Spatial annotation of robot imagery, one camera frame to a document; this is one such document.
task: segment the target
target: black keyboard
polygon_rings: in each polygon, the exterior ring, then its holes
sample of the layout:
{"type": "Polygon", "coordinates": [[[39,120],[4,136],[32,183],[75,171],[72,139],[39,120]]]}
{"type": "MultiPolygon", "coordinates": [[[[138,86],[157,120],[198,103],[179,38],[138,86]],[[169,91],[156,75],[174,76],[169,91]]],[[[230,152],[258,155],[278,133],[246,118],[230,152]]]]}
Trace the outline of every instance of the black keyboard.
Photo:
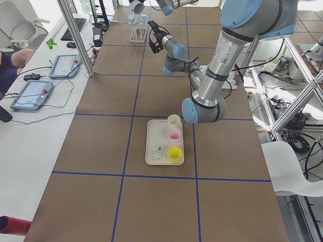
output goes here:
{"type": "MultiPolygon", "coordinates": [[[[86,19],[75,18],[75,23],[76,23],[76,25],[77,25],[80,32],[81,32],[81,29],[83,28],[85,22],[86,22],[86,19]]],[[[61,40],[66,40],[66,41],[72,41],[73,40],[69,28],[67,28],[64,35],[61,37],[61,40]]]]}

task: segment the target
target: blue tablet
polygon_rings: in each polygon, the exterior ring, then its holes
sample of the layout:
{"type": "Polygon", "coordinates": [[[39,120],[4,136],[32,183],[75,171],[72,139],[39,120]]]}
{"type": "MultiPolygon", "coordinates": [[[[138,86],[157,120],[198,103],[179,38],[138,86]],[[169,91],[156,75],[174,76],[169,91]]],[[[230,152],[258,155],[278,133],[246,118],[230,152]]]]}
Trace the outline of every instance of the blue tablet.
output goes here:
{"type": "Polygon", "coordinates": [[[51,81],[29,80],[14,98],[10,108],[37,110],[44,104],[51,89],[51,81]]]}
{"type": "Polygon", "coordinates": [[[78,54],[58,55],[49,73],[50,78],[73,77],[79,70],[81,57],[78,54]]]}

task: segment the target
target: tray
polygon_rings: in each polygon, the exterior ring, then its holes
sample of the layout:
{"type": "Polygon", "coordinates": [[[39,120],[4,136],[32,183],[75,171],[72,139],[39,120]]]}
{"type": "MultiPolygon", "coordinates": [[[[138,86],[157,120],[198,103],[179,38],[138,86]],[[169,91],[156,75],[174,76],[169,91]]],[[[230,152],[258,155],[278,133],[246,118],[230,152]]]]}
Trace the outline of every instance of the tray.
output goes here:
{"type": "Polygon", "coordinates": [[[147,124],[146,140],[146,163],[149,165],[181,165],[184,162],[184,143],[182,122],[178,129],[182,132],[182,137],[177,144],[171,144],[168,139],[168,121],[163,119],[152,119],[147,124]],[[168,160],[167,152],[172,146],[179,147],[183,155],[178,163],[171,163],[168,160]]]}

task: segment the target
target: table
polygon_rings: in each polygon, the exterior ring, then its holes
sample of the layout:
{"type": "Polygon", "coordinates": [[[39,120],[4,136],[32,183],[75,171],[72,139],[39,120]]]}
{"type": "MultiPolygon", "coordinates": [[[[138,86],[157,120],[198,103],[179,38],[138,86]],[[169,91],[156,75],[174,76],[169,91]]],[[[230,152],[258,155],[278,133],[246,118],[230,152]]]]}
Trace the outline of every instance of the table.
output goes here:
{"type": "MultiPolygon", "coordinates": [[[[67,28],[64,18],[61,18],[48,38],[53,37],[57,45],[50,50],[46,43],[42,43],[31,61],[24,68],[30,70],[38,67],[51,66],[58,54],[77,54],[77,49],[66,48],[67,41],[60,41],[67,28]]],[[[81,31],[84,45],[89,48],[92,42],[92,26],[87,22],[81,31]]],[[[50,69],[39,69],[32,72],[41,75],[48,75],[50,69]]],[[[10,93],[18,93],[25,85],[21,75],[9,89],[10,93]]],[[[51,80],[56,85],[59,79],[51,80]]],[[[70,78],[74,85],[72,95],[63,108],[43,106],[36,112],[13,111],[10,109],[12,99],[3,99],[0,105],[9,111],[13,120],[21,122],[32,122],[51,115],[74,112],[78,105],[88,76],[86,69],[81,65],[78,74],[70,78]]],[[[68,80],[60,83],[45,104],[63,106],[69,96],[73,85],[68,80]]],[[[0,191],[0,214],[32,220],[39,201],[55,164],[62,143],[72,122],[74,114],[62,115],[47,120],[23,125],[14,122],[0,123],[1,141],[1,162],[0,162],[0,183],[3,188],[0,191]]],[[[23,241],[24,237],[1,234],[1,241],[14,242],[23,241]]]]}
{"type": "MultiPolygon", "coordinates": [[[[211,59],[219,9],[144,12],[211,59]]],[[[165,52],[129,43],[130,13],[116,11],[25,242],[288,241],[242,86],[222,121],[183,122],[182,165],[145,163],[147,122],[181,115],[191,89],[162,73],[165,52]]]]}

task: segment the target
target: black mouse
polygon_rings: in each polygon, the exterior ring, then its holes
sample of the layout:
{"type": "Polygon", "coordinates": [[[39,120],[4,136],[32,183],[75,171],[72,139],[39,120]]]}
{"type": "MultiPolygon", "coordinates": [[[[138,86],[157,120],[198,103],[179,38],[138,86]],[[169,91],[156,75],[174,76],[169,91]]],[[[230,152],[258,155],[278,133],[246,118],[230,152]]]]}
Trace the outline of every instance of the black mouse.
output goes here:
{"type": "Polygon", "coordinates": [[[73,48],[73,49],[75,49],[76,48],[76,44],[74,42],[67,42],[66,47],[67,48],[73,48]]]}

